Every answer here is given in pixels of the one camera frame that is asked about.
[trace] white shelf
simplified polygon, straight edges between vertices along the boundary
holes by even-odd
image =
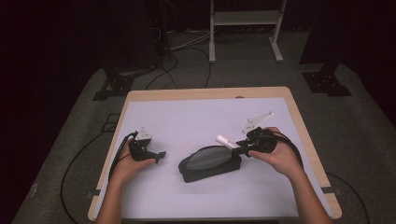
[[[278,10],[215,12],[214,25],[276,24]]]

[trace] black pouch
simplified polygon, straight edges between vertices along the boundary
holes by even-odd
[[[241,157],[223,146],[203,147],[182,160],[178,170],[184,182],[190,183],[213,175],[239,170]]]

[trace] gray carpet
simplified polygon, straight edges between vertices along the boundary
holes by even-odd
[[[394,126],[363,88],[357,74],[340,65],[336,76],[352,96],[329,97],[311,93],[302,72],[318,71],[321,64],[300,65],[308,33],[282,32],[278,45],[284,57],[276,63],[268,43],[270,34],[245,35],[242,41],[216,45],[217,61],[211,65],[208,88],[286,86],[290,88],[325,171],[345,179],[361,196],[371,223],[396,220],[396,131]],[[194,35],[172,34],[177,46]],[[207,43],[196,48],[207,52]],[[175,52],[178,65],[170,73],[180,89],[203,88],[209,72],[206,56],[196,49]],[[165,62],[170,69],[176,60]],[[163,72],[138,77],[133,90],[144,90]],[[113,133],[101,133],[110,113],[120,113],[125,97],[93,101],[106,80],[103,70],[92,75],[76,102],[45,164],[33,183],[14,223],[72,223],[63,210],[60,189],[64,172],[74,160],[64,180],[64,201],[78,223],[91,223],[88,210]],[[168,75],[153,82],[149,89],[175,89]],[[351,188],[329,176],[338,190],[343,210],[334,223],[366,223],[362,205]]]

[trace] forearm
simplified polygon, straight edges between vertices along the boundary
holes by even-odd
[[[122,184],[109,182],[95,223],[121,223]]]
[[[290,183],[302,223],[332,223],[304,171],[297,172]]]

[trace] hand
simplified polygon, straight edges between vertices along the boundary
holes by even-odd
[[[129,150],[129,143],[131,141],[132,139],[129,139],[122,149],[119,157],[119,162],[114,168],[113,174],[110,178],[111,183],[117,183],[123,186],[125,183],[131,180],[141,169],[155,163],[154,159],[135,161],[132,158]]]
[[[279,133],[278,128],[267,128],[268,130],[275,132],[274,134],[282,136]],[[285,143],[278,142],[276,148],[271,153],[262,153],[258,151],[249,151],[249,156],[254,157],[258,160],[268,162],[271,164],[279,173],[292,178],[301,171],[304,171],[300,163],[297,160],[296,154],[293,150]]]

